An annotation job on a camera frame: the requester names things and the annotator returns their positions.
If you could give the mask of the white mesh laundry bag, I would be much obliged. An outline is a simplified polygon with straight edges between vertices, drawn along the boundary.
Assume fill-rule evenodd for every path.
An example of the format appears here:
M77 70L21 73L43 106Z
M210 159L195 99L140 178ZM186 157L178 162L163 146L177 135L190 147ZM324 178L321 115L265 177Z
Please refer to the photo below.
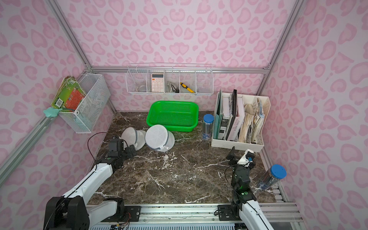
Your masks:
M136 130L133 127L128 127L123 131L120 138L126 142L124 147L133 145L135 150L138 151L146 144L145 135L146 131L144 130Z

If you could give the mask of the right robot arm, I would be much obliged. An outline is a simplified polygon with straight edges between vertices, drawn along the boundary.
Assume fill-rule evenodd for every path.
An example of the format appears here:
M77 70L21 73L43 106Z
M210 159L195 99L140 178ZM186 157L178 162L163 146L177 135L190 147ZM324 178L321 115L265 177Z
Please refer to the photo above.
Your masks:
M273 227L261 210L261 207L251 190L250 171L254 168L255 153L246 150L238 158L235 147L226 156L229 167L232 168L230 185L232 188L231 214L234 219L240 219L249 230L272 230Z

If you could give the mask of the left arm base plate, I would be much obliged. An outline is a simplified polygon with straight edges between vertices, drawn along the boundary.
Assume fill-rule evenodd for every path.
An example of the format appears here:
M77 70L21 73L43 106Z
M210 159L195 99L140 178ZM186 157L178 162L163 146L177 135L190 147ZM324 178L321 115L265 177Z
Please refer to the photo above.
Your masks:
M139 222L141 206L124 206L123 209L118 208L116 214L104 219L102 222Z

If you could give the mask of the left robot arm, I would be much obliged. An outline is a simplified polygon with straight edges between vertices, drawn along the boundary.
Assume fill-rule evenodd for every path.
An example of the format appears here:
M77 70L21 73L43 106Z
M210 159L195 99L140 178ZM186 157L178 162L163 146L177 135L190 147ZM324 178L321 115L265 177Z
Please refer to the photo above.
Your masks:
M80 182L62 196L47 202L43 228L88 230L104 220L129 225L139 216L139 212L129 211L122 198L108 198L94 208L88 208L87 204L97 189L123 166L124 161L136 155L136 143L129 144L122 138L112 139L106 156L98 160Z

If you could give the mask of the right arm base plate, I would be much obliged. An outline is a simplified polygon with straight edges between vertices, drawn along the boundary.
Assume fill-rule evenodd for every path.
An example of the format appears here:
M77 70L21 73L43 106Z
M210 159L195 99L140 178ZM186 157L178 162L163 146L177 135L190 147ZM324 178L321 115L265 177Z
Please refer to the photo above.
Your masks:
M220 221L241 220L239 209L233 204L218 205L214 215L218 216Z

